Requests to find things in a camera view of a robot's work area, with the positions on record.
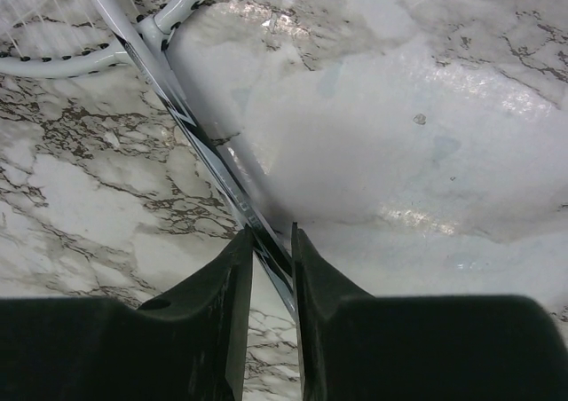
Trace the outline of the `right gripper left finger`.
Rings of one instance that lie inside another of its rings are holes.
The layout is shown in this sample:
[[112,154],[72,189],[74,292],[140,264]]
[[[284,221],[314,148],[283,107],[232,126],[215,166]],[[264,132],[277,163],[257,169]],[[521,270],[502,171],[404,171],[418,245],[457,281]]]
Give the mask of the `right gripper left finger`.
[[238,232],[135,309],[101,296],[3,299],[2,399],[241,399],[252,247]]

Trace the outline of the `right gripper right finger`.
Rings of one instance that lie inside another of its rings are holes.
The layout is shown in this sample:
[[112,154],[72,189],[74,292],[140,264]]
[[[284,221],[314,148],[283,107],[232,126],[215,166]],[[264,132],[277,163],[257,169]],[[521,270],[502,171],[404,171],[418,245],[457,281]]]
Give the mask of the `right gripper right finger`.
[[521,295],[376,297],[292,231],[306,400],[564,400],[567,349]]

